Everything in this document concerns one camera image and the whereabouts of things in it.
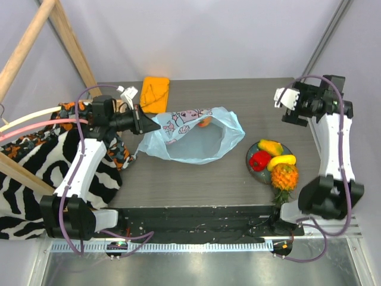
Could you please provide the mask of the fake peach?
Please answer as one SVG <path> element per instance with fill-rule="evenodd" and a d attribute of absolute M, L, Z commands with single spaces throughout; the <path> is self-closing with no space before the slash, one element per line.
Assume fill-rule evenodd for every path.
<path fill-rule="evenodd" d="M 208 126 L 211 123 L 211 121 L 212 121 L 212 117 L 205 117 L 198 123 L 198 126 L 201 128 L 204 128 Z"/>

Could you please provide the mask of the fake pineapple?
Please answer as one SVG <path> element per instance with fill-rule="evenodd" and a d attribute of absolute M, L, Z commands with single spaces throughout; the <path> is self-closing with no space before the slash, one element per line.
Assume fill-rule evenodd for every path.
<path fill-rule="evenodd" d="M 288 203 L 299 181 L 298 168 L 293 164 L 280 163 L 271 171 L 271 185 L 275 190 L 274 204 Z"/>

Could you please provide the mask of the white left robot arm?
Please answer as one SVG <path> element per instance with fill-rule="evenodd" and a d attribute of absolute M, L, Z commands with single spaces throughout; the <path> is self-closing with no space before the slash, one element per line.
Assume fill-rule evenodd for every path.
<path fill-rule="evenodd" d="M 141 135 L 160 126 L 146 116 L 133 94 L 122 92 L 127 105 L 124 112 L 115 111 L 111 96 L 101 95 L 93 100 L 92 119 L 85 128 L 84 141 L 79 143 L 76 156 L 63 182 L 52 196 L 44 195 L 40 210 L 46 232 L 51 238 L 89 240 L 95 233 L 107 230 L 115 238 L 126 233 L 127 223 L 117 209 L 96 208 L 87 204 L 87 194 L 96 170 L 107 153 L 106 135 L 129 130 Z"/>

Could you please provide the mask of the fake yellow banana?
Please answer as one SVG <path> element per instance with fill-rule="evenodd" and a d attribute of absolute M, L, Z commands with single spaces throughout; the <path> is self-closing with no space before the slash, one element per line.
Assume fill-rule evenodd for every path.
<path fill-rule="evenodd" d="M 267 164 L 267 170 L 271 172 L 278 164 L 296 164 L 296 157 L 293 154 L 281 155 L 273 157 Z"/>

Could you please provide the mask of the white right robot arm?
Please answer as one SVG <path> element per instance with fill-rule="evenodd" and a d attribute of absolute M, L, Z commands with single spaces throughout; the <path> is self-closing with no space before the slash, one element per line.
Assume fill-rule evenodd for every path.
<path fill-rule="evenodd" d="M 283 235 L 291 223 L 304 218 L 342 220 L 364 194 L 364 185 L 356 183 L 351 166 L 349 134 L 354 109 L 352 102 L 343 99 L 345 78 L 324 75 L 318 79 L 318 86 L 294 80 L 274 95 L 274 106 L 286 107 L 283 122 L 306 126 L 309 118 L 316 121 L 320 144 L 317 177 L 300 190 L 296 201 L 282 204 L 280 214 L 269 220 L 275 235 Z"/>

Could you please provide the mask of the light blue plastic bag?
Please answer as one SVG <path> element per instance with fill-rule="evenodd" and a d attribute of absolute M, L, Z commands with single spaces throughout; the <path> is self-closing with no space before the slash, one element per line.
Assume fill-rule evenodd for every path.
<path fill-rule="evenodd" d="M 212 121 L 201 128 L 198 123 L 205 117 Z M 245 137 L 237 115 L 224 107 L 161 113 L 152 119 L 161 129 L 146 133 L 136 153 L 163 160 L 207 164 L 222 158 Z"/>

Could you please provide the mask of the fake green yellow mango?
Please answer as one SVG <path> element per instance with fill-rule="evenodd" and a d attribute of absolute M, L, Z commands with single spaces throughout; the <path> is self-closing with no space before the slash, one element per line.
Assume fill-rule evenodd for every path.
<path fill-rule="evenodd" d="M 276 141 L 261 139 L 257 144 L 259 150 L 268 152 L 272 157 L 283 154 L 282 144 Z"/>

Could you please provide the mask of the fake red bell pepper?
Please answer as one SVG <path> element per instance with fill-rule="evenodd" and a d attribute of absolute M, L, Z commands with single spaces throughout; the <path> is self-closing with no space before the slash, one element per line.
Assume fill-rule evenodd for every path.
<path fill-rule="evenodd" d="M 249 165 L 255 172 L 261 172 L 271 160 L 271 155 L 266 151 L 258 151 L 249 159 Z"/>

